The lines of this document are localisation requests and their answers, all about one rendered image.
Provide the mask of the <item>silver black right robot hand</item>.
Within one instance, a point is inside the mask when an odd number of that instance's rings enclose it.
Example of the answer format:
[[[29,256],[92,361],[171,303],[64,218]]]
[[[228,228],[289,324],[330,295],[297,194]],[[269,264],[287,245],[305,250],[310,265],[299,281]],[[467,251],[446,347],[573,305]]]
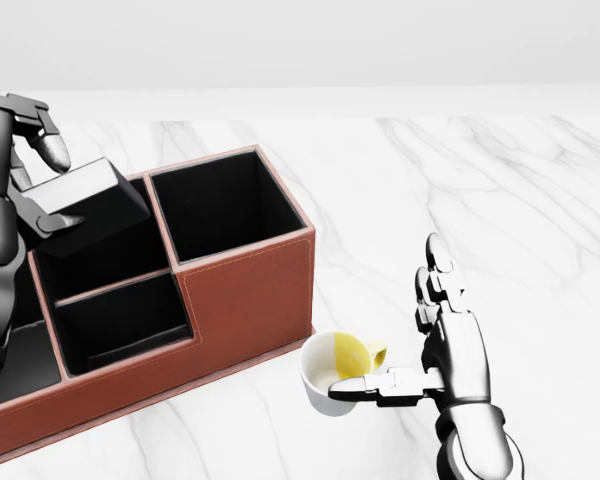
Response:
[[[425,335],[422,366],[391,367],[382,374],[337,381],[328,389],[330,399],[411,407],[431,398],[440,409],[491,400],[486,349],[464,298],[457,262],[436,233],[428,236],[425,253],[426,265],[415,275],[415,319],[418,331]]]

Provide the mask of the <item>white and yellow mug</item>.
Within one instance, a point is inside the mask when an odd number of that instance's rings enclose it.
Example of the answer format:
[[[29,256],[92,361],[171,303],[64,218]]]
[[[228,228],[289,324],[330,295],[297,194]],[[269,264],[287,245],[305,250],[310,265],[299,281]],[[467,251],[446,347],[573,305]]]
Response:
[[[355,404],[330,399],[329,387],[340,380],[375,372],[383,364],[386,351],[383,341],[367,344],[344,331],[311,336],[301,347],[299,370],[313,408],[330,417],[348,414]]]

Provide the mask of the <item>red-brown desk caddy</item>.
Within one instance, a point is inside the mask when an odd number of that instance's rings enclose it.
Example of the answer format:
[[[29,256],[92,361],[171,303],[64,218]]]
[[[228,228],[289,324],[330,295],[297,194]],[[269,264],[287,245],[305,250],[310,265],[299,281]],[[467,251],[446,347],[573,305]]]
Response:
[[[0,464],[297,348],[315,229],[262,150],[136,174],[148,219],[19,277]]]

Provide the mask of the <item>black book with white pages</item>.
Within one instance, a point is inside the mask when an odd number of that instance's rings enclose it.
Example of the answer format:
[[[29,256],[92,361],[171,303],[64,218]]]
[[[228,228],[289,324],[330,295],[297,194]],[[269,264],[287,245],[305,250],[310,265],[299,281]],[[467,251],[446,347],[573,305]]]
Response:
[[[23,196],[47,214],[84,219],[41,243],[39,250],[55,257],[76,253],[150,217],[143,197],[106,158],[34,186]]]

